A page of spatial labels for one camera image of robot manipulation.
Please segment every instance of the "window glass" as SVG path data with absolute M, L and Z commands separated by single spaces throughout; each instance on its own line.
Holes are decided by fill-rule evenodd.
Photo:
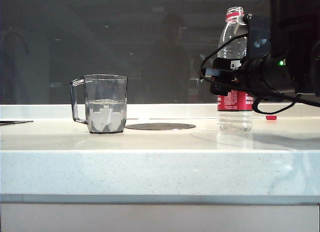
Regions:
M 1 0 L 1 102 L 70 103 L 88 74 L 128 76 L 128 103 L 216 102 L 198 68 L 237 5 L 269 14 L 269 0 Z

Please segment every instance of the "water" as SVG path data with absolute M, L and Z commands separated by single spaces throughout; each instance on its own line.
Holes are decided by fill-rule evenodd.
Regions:
M 85 102 L 88 128 L 93 133 L 111 133 L 124 130 L 127 119 L 127 103 L 111 99 Z
M 226 132 L 247 132 L 253 125 L 252 111 L 219 111 L 218 126 Z

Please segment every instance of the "clear plastic mug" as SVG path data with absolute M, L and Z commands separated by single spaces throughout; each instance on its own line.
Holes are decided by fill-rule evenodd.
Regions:
M 76 86 L 84 84 L 85 117 L 78 117 Z M 127 120 L 127 77 L 85 75 L 70 83 L 72 117 L 87 124 L 90 133 L 124 131 Z

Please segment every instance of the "red bottle label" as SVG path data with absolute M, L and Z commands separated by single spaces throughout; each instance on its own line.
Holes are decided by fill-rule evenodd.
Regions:
M 218 111 L 251 111 L 254 98 L 243 91 L 231 90 L 228 96 L 218 96 Z

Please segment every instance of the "plastic water bottle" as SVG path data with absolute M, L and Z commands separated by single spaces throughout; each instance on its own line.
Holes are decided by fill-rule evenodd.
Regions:
M 245 24 L 237 24 L 237 18 L 244 15 L 244 10 L 240 6 L 231 7 L 226 12 L 226 25 L 222 31 L 219 45 L 226 43 L 237 35 L 248 32 Z M 225 48 L 220 50 L 218 57 L 235 59 L 230 64 L 231 69 L 241 66 L 239 59 L 243 58 L 247 52 L 247 38 L 242 37 L 234 40 Z M 220 130 L 227 132 L 246 132 L 251 130 L 253 124 L 252 104 L 254 98 L 242 91 L 232 90 L 228 96 L 218 96 L 218 126 Z

